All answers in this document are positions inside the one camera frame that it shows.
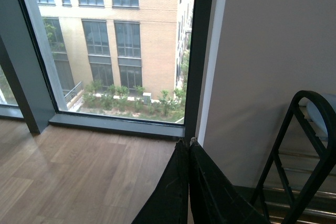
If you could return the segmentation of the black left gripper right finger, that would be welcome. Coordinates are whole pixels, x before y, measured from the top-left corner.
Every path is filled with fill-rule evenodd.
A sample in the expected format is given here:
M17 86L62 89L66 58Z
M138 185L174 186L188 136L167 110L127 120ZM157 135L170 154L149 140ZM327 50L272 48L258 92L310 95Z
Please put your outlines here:
M194 137L189 148L189 185L194 223L269 223L236 191Z

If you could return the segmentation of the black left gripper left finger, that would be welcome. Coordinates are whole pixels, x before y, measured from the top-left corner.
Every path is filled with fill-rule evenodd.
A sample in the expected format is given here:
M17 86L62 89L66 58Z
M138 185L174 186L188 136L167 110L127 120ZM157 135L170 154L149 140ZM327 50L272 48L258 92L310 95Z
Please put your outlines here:
M188 147L179 140L152 195L133 223L187 223Z

